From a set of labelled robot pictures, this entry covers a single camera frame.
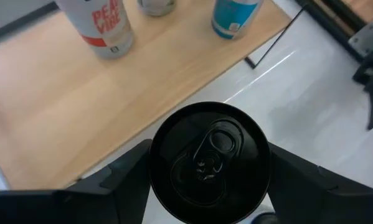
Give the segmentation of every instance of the black metal frame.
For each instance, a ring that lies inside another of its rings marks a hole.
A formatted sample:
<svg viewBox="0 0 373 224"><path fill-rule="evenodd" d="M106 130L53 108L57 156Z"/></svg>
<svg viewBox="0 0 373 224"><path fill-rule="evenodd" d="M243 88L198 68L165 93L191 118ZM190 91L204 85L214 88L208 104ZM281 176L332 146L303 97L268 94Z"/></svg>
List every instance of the black metal frame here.
<svg viewBox="0 0 373 224"><path fill-rule="evenodd" d="M333 18L331 18L318 4L313 0L295 0L301 7L304 7L306 12L316 20L316 22L326 29L330 35L341 44L347 52L359 63L362 63L363 57L357 53L349 44L348 40L351 35L345 32L339 24L337 24ZM337 16L343 20L354 32L357 32L366 23L355 13L353 13L349 7L347 7L340 0L322 0L331 10L333 10Z"/></svg>

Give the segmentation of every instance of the gray wall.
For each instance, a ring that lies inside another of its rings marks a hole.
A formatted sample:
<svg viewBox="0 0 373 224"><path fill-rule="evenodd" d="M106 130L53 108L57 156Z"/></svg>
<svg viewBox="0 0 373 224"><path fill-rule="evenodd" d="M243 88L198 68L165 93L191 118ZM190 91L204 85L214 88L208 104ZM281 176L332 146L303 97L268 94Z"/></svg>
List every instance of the gray wall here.
<svg viewBox="0 0 373 224"><path fill-rule="evenodd" d="M53 0L0 0L0 27L52 1Z"/></svg>

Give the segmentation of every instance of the red text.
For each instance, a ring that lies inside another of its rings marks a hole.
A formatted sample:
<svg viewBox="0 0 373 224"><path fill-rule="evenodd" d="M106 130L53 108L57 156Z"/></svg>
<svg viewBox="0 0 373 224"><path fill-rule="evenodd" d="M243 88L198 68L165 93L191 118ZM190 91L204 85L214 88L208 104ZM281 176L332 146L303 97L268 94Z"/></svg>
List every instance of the red text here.
<svg viewBox="0 0 373 224"><path fill-rule="evenodd" d="M92 12L93 22L99 33L111 31L120 22L118 0L109 0L100 10Z"/></svg>

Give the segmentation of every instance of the pull tab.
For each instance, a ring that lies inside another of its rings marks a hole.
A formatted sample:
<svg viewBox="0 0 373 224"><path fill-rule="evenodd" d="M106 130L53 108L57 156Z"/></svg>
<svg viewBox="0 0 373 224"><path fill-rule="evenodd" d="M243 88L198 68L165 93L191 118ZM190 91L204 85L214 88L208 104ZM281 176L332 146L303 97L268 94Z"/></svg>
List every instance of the pull tab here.
<svg viewBox="0 0 373 224"><path fill-rule="evenodd" d="M212 123L192 157L197 178L204 182L214 180L241 145L241 130L233 122L221 119Z"/></svg>

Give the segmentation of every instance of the white surface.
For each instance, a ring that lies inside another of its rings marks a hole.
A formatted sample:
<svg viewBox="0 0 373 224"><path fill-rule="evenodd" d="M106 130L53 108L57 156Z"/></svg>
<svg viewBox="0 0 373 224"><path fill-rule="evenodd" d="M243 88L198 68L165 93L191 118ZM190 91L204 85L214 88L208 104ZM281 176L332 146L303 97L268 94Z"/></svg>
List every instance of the white surface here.
<svg viewBox="0 0 373 224"><path fill-rule="evenodd" d="M299 11L294 1L275 2L289 16ZM258 61L265 48L268 45L251 57ZM368 99L362 86L351 80L357 67L304 12L255 70L241 61L177 108L198 101L234 105L249 114L272 143L373 187L373 130L366 131ZM88 174L152 138L164 119ZM269 199L263 204L270 205ZM143 223L181 222L165 211L151 191Z"/></svg>

